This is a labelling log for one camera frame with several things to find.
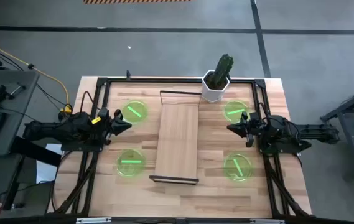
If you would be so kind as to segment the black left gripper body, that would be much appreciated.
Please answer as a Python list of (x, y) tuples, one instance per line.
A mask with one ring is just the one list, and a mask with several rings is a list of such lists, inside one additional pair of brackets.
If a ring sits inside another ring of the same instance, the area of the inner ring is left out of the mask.
[[(117, 109), (114, 112), (114, 118), (119, 118), (119, 119), (123, 119), (122, 113), (120, 109)], [(98, 117), (101, 118), (100, 120), (100, 139), (101, 142), (104, 145), (109, 145), (111, 140), (110, 137), (112, 135), (111, 132), (111, 127), (113, 126), (113, 119), (111, 118), (111, 116), (109, 115), (109, 110), (107, 108), (101, 108), (98, 112)]]

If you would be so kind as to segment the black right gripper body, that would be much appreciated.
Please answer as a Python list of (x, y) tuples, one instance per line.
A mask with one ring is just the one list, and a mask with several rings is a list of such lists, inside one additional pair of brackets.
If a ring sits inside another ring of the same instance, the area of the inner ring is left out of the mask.
[(260, 118), (257, 112), (242, 112), (241, 121), (243, 122), (243, 136), (246, 138), (246, 147), (252, 147), (254, 136), (260, 134)]

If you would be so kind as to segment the green transparent plastic plate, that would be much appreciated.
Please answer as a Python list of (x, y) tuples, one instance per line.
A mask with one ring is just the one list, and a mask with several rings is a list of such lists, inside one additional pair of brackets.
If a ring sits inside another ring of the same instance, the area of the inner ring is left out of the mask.
[(243, 112), (248, 113), (248, 106), (240, 100), (230, 100), (223, 107), (223, 115), (231, 123), (238, 123)]
[(135, 177), (145, 169), (146, 158), (137, 150), (124, 150), (116, 160), (116, 167), (119, 175)]
[(252, 175), (250, 160), (240, 152), (233, 152), (223, 160), (223, 173), (232, 181), (243, 182)]
[(149, 114), (149, 110), (143, 101), (132, 100), (127, 102), (121, 109), (123, 120), (132, 124), (144, 121)]

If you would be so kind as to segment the white hexagonal plant pot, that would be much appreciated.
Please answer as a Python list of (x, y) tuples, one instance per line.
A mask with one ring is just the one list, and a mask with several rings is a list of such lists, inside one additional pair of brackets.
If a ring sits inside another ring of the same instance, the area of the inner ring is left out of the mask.
[(204, 76), (202, 77), (202, 98), (207, 100), (209, 103), (215, 103), (217, 101), (220, 101), (223, 98), (223, 95), (230, 84), (230, 80), (226, 78), (226, 84), (221, 90), (213, 90), (209, 88), (208, 85), (205, 83), (205, 78), (213, 72), (214, 70), (208, 70), (206, 74), (204, 74)]

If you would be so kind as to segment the green cactus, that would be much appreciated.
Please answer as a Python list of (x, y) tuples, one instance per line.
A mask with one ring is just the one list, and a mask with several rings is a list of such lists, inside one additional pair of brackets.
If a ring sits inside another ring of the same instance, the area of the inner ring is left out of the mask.
[(227, 76), (233, 66), (233, 57), (224, 54), (218, 61), (217, 67), (213, 73), (212, 87), (216, 90), (222, 90), (225, 87)]

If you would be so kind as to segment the black flat panel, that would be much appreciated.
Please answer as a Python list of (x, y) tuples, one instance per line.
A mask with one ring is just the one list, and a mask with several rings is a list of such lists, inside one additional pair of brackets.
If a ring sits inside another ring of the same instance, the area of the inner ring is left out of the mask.
[(60, 165), (62, 158), (60, 154), (38, 146), (24, 138), (20, 138), (19, 136), (14, 139), (10, 152), (18, 153), (55, 167)]

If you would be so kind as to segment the white sheet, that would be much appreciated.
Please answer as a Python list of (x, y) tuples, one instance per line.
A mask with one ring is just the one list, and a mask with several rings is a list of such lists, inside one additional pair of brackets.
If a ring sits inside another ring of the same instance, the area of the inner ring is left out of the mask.
[[(52, 152), (55, 152), (61, 156), (63, 156), (63, 152), (61, 151), (61, 144), (47, 144), (46, 149)], [(57, 167), (46, 164), (44, 162), (37, 161), (36, 162), (37, 174), (36, 174), (36, 183), (44, 183), (55, 180), (55, 173), (57, 171)]]

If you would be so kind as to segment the grey desk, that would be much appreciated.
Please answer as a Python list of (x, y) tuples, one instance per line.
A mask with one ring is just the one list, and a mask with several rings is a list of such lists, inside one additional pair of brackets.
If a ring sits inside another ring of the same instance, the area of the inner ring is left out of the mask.
[(17, 83), (26, 86), (13, 100), (6, 99), (0, 104), (0, 112), (6, 114), (0, 130), (0, 156), (9, 154), (11, 150), (38, 79), (39, 75), (34, 72), (0, 70), (0, 85), (4, 85), (7, 92), (15, 90)]

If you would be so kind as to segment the black clamp tool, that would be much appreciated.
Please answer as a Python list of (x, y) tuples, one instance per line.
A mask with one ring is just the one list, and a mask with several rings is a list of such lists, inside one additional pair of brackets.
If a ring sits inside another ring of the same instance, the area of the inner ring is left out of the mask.
[(18, 93), (26, 89), (25, 85), (21, 85), (20, 83), (17, 83), (17, 85), (18, 87), (10, 93), (6, 91), (4, 85), (0, 85), (0, 104), (6, 99), (13, 100)]

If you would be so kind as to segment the wooden shelf with black frame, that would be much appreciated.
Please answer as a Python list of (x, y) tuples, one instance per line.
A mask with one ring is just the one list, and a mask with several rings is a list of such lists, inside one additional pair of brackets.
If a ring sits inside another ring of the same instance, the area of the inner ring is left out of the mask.
[(161, 90), (161, 118), (154, 182), (197, 185), (201, 93)]

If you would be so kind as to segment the black aluminium extrusion frame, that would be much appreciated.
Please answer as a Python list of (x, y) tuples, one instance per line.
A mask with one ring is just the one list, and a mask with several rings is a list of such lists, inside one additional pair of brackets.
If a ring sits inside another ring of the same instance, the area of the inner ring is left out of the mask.
[[(200, 104), (198, 121), (197, 185), (153, 182), (161, 113), (161, 90), (199, 92), (201, 81), (190, 77), (114, 78), (108, 105), (115, 110), (129, 100), (145, 102), (149, 116), (113, 138), (98, 157), (89, 204), (91, 216), (269, 218), (272, 215), (263, 157), (255, 147), (227, 130), (223, 106), (230, 100), (252, 108), (252, 88), (246, 78), (234, 78), (218, 103)], [(145, 169), (135, 177), (118, 174), (116, 160), (128, 149), (141, 152)], [(223, 173), (223, 160), (233, 152), (251, 162), (252, 175), (235, 182)]]

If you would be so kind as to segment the silver metal bracket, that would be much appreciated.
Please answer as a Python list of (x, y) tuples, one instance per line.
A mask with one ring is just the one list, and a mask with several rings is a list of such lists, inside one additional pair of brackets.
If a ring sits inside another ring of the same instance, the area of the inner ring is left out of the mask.
[(111, 221), (111, 217), (87, 217), (77, 218), (75, 224), (107, 224)]

